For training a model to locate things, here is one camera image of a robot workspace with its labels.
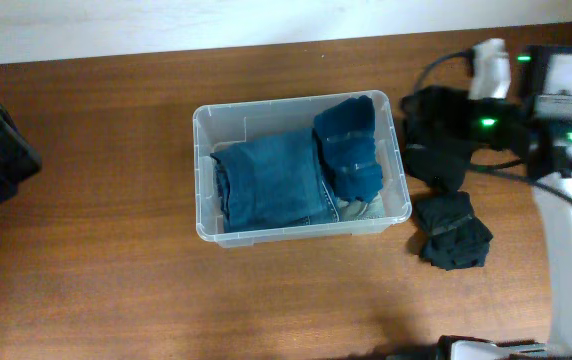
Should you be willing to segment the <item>blue taped garment bundle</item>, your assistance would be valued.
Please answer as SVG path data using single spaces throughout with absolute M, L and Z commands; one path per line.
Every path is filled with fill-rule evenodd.
M 322 167 L 335 195 L 344 201 L 371 202 L 382 189 L 376 161 L 375 109 L 368 96 L 349 98 L 314 118 Z

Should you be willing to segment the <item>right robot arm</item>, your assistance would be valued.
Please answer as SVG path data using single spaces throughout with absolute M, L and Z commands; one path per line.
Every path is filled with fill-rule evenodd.
M 469 115 L 456 132 L 494 148 L 508 148 L 523 162 L 544 225 L 552 291 L 550 336 L 544 344 L 501 346 L 447 337 L 448 359 L 572 359 L 572 47 L 531 45 L 522 67 L 515 114 L 507 112 L 510 61 L 501 39 L 461 53 L 469 62 Z

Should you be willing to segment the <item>dark blue jeans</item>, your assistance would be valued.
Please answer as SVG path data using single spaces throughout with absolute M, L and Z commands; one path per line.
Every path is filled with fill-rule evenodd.
M 310 128 L 236 143 L 211 158 L 227 232 L 340 220 Z

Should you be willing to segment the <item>light blue jeans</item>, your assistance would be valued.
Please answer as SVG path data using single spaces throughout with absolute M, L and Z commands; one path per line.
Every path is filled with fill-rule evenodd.
M 342 221 L 360 221 L 386 216 L 383 199 L 377 194 L 370 202 L 359 200 L 338 200 L 338 210 Z

